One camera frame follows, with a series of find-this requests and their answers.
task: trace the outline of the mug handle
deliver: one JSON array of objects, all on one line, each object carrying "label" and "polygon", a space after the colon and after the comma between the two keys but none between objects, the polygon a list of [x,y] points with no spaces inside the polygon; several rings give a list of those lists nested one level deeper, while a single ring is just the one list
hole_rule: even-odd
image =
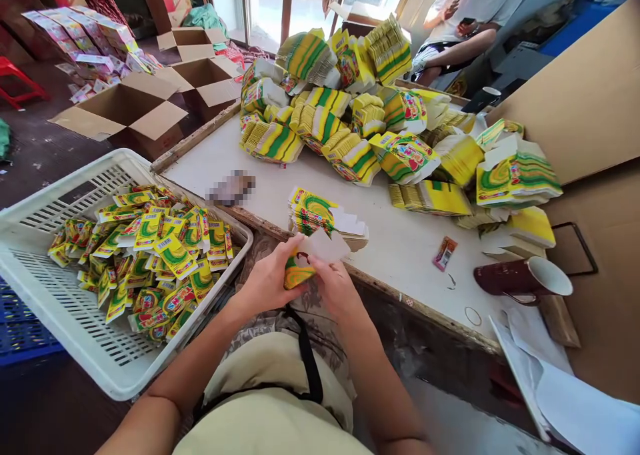
[{"label": "mug handle", "polygon": [[511,294],[508,294],[507,292],[502,292],[502,294],[506,295],[509,298],[511,298],[512,300],[518,302],[522,306],[538,306],[540,304],[540,298],[538,297],[538,295],[534,295],[533,296],[533,300],[531,300],[530,302],[523,302],[521,300],[518,300],[515,296],[513,296]]}]

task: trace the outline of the blue plastic crate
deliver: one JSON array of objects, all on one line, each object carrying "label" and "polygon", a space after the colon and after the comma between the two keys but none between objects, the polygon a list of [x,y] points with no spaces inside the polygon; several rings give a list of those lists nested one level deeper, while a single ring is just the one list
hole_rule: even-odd
[{"label": "blue plastic crate", "polygon": [[61,350],[62,345],[0,278],[0,366]]}]

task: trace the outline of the teal cloth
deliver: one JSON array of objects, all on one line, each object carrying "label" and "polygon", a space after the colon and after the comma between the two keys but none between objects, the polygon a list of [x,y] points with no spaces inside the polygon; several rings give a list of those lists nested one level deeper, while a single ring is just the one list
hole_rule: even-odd
[{"label": "teal cloth", "polygon": [[0,118],[0,161],[9,161],[7,156],[9,156],[9,143],[11,141],[10,132],[9,125]]},{"label": "teal cloth", "polygon": [[[220,28],[224,35],[229,38],[229,34],[227,33],[227,27],[220,20],[220,17],[215,12],[215,8],[212,4],[207,3],[204,6],[192,8],[190,12],[185,17],[185,20],[182,22],[182,26],[184,27],[202,27],[204,29],[211,28]],[[216,51],[224,50],[227,48],[226,43],[214,43],[213,49]]]}]

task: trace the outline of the stack of packaging boxes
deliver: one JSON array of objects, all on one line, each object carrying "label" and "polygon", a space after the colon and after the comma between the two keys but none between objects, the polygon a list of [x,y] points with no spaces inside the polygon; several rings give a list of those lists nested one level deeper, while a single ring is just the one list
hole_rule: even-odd
[{"label": "stack of packaging boxes", "polygon": [[60,49],[66,63],[56,65],[72,83],[71,101],[79,103],[107,89],[132,72],[162,68],[135,42],[125,25],[84,7],[29,11],[23,16]]}]

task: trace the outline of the hand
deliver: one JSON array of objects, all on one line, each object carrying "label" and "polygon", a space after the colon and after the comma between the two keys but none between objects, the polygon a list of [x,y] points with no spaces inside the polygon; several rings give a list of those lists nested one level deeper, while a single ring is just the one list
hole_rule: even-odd
[{"label": "hand", "polygon": [[458,11],[458,5],[460,4],[460,0],[453,0],[451,4],[442,12],[442,21],[446,21],[452,16],[455,15],[455,12]]},{"label": "hand", "polygon": [[229,300],[247,320],[268,310],[282,308],[307,289],[306,284],[285,290],[285,264],[291,252],[305,239],[303,234],[280,243],[273,252],[256,262],[244,286]]},{"label": "hand", "polygon": [[460,38],[464,38],[472,34],[476,30],[476,28],[478,28],[478,26],[479,25],[477,21],[474,21],[470,25],[463,25],[462,23],[460,23],[458,25],[458,28],[456,28],[456,33]]},{"label": "hand", "polygon": [[320,278],[318,280],[320,296],[336,322],[353,321],[357,316],[369,317],[342,262],[327,265],[313,255],[309,256],[309,261]]}]

